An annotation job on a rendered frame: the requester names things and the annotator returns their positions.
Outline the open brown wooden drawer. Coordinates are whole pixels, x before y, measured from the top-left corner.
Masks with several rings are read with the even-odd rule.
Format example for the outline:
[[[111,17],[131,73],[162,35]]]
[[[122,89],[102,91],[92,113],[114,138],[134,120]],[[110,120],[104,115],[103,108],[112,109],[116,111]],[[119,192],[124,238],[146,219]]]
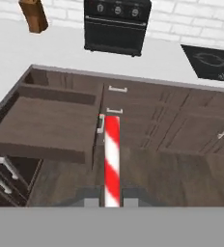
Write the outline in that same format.
[[[0,154],[88,164],[102,80],[30,67],[0,103]]]

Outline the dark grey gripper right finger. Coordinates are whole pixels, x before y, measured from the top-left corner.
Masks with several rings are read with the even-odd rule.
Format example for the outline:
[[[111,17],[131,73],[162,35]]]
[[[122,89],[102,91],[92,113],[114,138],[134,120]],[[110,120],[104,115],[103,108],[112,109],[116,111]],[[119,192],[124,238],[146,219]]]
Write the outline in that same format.
[[[164,206],[164,203],[151,198],[144,188],[124,188],[122,190],[124,207]]]

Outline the dark brown drawer front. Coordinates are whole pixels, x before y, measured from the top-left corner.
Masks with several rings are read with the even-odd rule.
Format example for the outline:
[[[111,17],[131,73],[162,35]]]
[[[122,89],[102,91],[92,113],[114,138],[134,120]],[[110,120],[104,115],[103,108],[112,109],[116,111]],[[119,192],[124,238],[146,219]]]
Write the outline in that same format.
[[[42,161],[28,157],[9,156],[8,158],[13,164],[18,179],[12,179],[11,173],[2,164],[0,164],[0,172],[27,198],[34,185]]]
[[[0,178],[13,190],[10,195],[0,190],[0,206],[25,206],[27,199],[24,195],[0,172]]]

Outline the black hob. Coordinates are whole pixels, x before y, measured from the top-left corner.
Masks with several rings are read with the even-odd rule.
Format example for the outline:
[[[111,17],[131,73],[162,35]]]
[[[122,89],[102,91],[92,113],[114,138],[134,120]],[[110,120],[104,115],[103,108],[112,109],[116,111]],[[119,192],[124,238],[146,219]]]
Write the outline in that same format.
[[[185,44],[182,50],[198,78],[224,81],[224,50]]]

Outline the red and white striped straw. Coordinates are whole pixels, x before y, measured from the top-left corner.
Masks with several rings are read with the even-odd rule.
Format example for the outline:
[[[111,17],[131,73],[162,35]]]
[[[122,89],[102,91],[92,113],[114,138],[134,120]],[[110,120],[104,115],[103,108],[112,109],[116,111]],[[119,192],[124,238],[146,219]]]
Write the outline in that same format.
[[[120,119],[105,117],[105,206],[120,206]]]

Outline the black toaster oven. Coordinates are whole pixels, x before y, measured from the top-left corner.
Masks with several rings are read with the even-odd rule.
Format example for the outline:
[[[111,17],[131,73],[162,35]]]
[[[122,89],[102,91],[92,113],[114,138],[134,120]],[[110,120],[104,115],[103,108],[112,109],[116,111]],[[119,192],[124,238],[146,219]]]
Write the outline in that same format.
[[[84,0],[84,48],[140,56],[151,0]]]

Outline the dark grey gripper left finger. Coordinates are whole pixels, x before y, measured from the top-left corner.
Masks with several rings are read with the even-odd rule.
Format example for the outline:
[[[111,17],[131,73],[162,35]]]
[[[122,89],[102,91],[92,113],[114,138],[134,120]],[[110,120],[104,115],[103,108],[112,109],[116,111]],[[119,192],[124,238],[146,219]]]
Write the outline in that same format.
[[[84,207],[99,206],[101,188],[99,186],[79,188],[73,198],[63,200],[56,206],[61,207]]]

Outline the brown wooden drawer front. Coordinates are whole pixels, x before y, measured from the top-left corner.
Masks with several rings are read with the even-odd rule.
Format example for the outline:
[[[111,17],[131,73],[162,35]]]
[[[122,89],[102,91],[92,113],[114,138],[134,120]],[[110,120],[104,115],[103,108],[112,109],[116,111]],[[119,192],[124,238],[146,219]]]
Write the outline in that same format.
[[[123,109],[123,114],[107,113],[106,108],[120,110]],[[165,112],[163,106],[151,106],[141,104],[119,104],[105,105],[102,107],[102,112],[108,116],[118,116],[120,118],[121,128],[146,128],[151,123],[156,123]]]
[[[109,91],[109,85],[116,88],[127,88],[127,93]],[[103,103],[105,105],[143,105],[150,102],[165,101],[170,91],[169,87],[163,85],[126,80],[109,80],[104,84]]]

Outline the brown wooden knife block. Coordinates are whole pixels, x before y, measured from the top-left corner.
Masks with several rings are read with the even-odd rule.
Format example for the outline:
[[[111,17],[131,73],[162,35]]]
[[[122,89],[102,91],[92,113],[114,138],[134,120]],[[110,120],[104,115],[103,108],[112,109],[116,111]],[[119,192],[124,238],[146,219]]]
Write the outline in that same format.
[[[19,0],[18,4],[22,9],[31,33],[39,34],[47,29],[48,22],[41,0]]]

